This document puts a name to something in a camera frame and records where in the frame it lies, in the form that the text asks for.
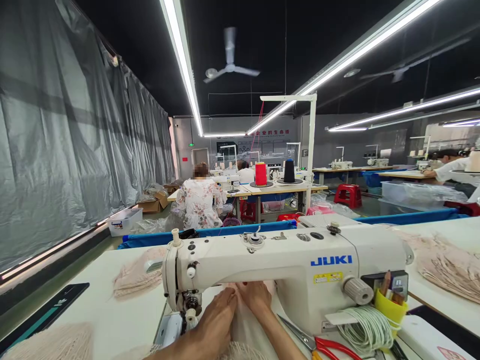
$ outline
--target fluorescent light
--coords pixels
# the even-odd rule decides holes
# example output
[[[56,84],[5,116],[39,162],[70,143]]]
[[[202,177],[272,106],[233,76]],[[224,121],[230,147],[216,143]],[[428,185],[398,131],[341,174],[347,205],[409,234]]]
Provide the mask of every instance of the fluorescent light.
[[[467,98],[467,97],[474,96],[474,95],[477,95],[477,94],[480,94],[480,87],[477,87],[477,88],[472,89],[472,90],[460,92],[460,93],[457,93],[457,94],[441,97],[441,98],[436,99],[436,100],[423,102],[423,103],[420,103],[418,105],[405,107],[405,108],[402,108],[402,109],[399,109],[399,110],[394,110],[394,111],[390,111],[390,112],[383,113],[383,114],[380,114],[380,115],[368,117],[368,118],[363,119],[363,120],[350,122],[350,123],[345,124],[345,125],[333,127],[328,131],[333,132],[333,131],[338,131],[340,129],[349,128],[349,127],[352,127],[352,126],[355,126],[355,125],[371,123],[371,122],[374,122],[374,121],[377,121],[377,120],[391,118],[391,117],[394,117],[394,116],[397,116],[397,115],[400,115],[400,114],[411,113],[415,110],[430,108],[430,107],[433,107],[433,106],[436,106],[436,105],[439,105],[439,104],[453,102],[455,100]]]
[[[235,132],[235,133],[225,133],[225,134],[220,134],[220,133],[205,133],[203,136],[205,138],[221,138],[221,137],[227,137],[227,136],[245,136],[246,134],[244,132]]]
[[[178,61],[178,66],[180,67],[181,77],[183,78],[183,83],[188,95],[191,111],[193,112],[193,117],[195,118],[198,135],[202,137],[204,134],[202,130],[202,123],[200,121],[200,111],[197,102],[197,94],[194,87],[193,73],[191,70],[192,63],[190,61],[187,36],[185,35],[186,32],[182,17],[182,8],[180,1],[175,1],[177,1],[177,9],[175,7],[174,0],[160,0],[160,3],[163,5],[163,14],[167,24],[169,25],[170,36],[174,45],[176,59]]]
[[[347,131],[365,131],[368,130],[368,127],[349,127],[346,129],[338,129],[338,130],[328,130],[332,133],[339,133],[339,132],[347,132]]]
[[[451,122],[443,125],[444,128],[459,128],[459,127],[466,127],[466,126],[475,126],[475,123],[480,123],[480,119],[475,120],[468,120],[468,121],[457,121]]]
[[[260,129],[260,127],[262,127],[263,125],[265,125],[266,123],[268,123],[270,120],[272,120],[274,117],[276,117],[277,115],[283,113],[286,109],[288,109],[289,107],[293,106],[293,104],[295,104],[297,102],[297,100],[292,100],[292,101],[287,101],[285,102],[282,106],[280,106],[278,109],[272,111],[271,113],[269,113],[259,124],[257,124],[256,126],[254,126],[252,129],[250,129],[248,131],[248,134],[249,135],[252,135],[255,131],[257,131],[258,129]]]
[[[327,68],[325,71],[320,72],[320,74],[317,76],[316,79],[312,81],[309,80],[308,83],[303,88],[301,88],[295,93],[295,95],[307,95],[311,93],[313,90],[319,88],[322,84],[330,80],[339,72],[345,70],[345,68],[349,67],[356,60],[361,58],[366,53],[370,52],[373,48],[377,47],[379,44],[381,44],[386,39],[391,37],[393,34],[398,32],[402,28],[404,28],[406,25],[408,25],[410,22],[412,22],[414,19],[422,15],[424,12],[426,12],[428,9],[430,9],[440,1],[441,0],[417,1],[417,3],[421,5],[417,7],[410,6],[410,8],[407,8],[405,10],[404,14],[401,14],[398,17],[394,17],[391,20],[392,23],[390,22],[386,23],[383,27],[381,27],[377,31],[377,33],[372,35],[373,38],[371,38],[372,36],[370,36],[369,38],[365,39],[361,44],[359,44],[354,49],[352,49],[349,53],[343,56],[339,61],[337,61],[330,68]],[[260,122],[258,125],[256,125],[252,129],[250,129],[248,133],[253,134],[257,129],[259,129],[264,124],[272,120],[278,114],[280,114],[281,112],[293,106],[294,103],[295,101],[286,102],[284,105],[280,106],[278,109],[276,110],[274,109],[273,112],[267,115],[265,120]]]

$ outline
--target hand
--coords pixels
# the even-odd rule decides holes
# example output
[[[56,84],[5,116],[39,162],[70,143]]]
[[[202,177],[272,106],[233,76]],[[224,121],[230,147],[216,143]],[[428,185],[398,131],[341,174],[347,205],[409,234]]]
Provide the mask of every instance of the hand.
[[[272,294],[263,281],[237,282],[236,287],[243,302],[257,319],[265,313],[271,313]]]
[[[238,297],[231,287],[216,295],[206,307],[198,325],[191,330],[193,341],[206,352],[205,359],[216,359],[230,344],[230,324],[237,308]]]

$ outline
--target white shirt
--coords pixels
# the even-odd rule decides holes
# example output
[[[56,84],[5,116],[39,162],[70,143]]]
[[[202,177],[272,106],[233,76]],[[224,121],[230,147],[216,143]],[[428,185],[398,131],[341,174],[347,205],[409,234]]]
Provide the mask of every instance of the white shirt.
[[[238,176],[240,177],[240,184],[250,184],[255,181],[255,171],[251,168],[238,170]]]
[[[436,179],[440,182],[455,180],[459,183],[472,184],[473,186],[478,188],[480,186],[480,176],[474,177],[466,174],[450,172],[451,170],[465,170],[469,163],[470,158],[468,157],[462,157],[452,162],[446,163],[442,167],[434,170],[436,173]],[[478,195],[476,196],[476,193],[478,193],[478,189],[477,191],[475,191],[474,195],[472,195],[468,200],[469,203],[474,203],[477,201]]]

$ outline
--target red stool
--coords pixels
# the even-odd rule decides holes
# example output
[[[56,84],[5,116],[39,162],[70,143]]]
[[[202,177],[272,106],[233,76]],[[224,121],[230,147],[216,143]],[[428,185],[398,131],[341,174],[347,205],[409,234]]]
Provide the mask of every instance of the red stool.
[[[347,204],[350,209],[356,209],[362,206],[362,193],[360,186],[340,184],[336,189],[335,203]]]
[[[257,220],[257,209],[254,202],[240,200],[240,218],[242,220],[250,220],[255,223]]]

